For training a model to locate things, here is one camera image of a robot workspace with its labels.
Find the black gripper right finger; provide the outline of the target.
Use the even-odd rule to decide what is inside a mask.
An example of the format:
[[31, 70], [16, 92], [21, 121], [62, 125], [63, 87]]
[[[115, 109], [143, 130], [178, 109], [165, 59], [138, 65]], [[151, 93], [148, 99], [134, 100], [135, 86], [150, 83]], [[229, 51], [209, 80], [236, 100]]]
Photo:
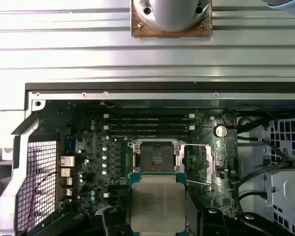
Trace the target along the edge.
[[203, 236], [284, 236], [280, 228], [264, 217], [244, 212], [230, 218], [216, 208], [207, 207], [202, 214]]

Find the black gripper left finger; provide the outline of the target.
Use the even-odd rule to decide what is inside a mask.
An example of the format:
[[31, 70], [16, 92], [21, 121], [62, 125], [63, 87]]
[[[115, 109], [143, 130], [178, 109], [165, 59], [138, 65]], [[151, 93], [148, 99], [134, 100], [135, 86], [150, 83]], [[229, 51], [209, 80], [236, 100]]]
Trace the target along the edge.
[[75, 211], [55, 212], [33, 229], [28, 236], [132, 236], [130, 225], [119, 208], [108, 207], [88, 216]]

